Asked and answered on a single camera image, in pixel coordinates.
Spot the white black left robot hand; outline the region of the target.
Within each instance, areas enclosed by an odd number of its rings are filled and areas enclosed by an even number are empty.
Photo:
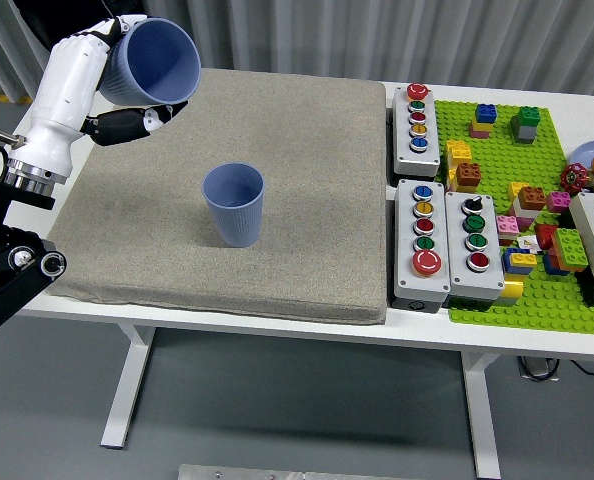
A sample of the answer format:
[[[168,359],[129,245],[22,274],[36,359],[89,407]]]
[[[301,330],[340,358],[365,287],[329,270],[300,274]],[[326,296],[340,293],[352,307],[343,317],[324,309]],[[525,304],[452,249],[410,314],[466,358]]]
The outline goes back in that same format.
[[[84,135],[102,146],[148,136],[188,103],[201,79],[189,34],[144,14],[102,20],[51,50],[31,109],[31,127],[12,149],[7,178],[63,183],[71,146]]]

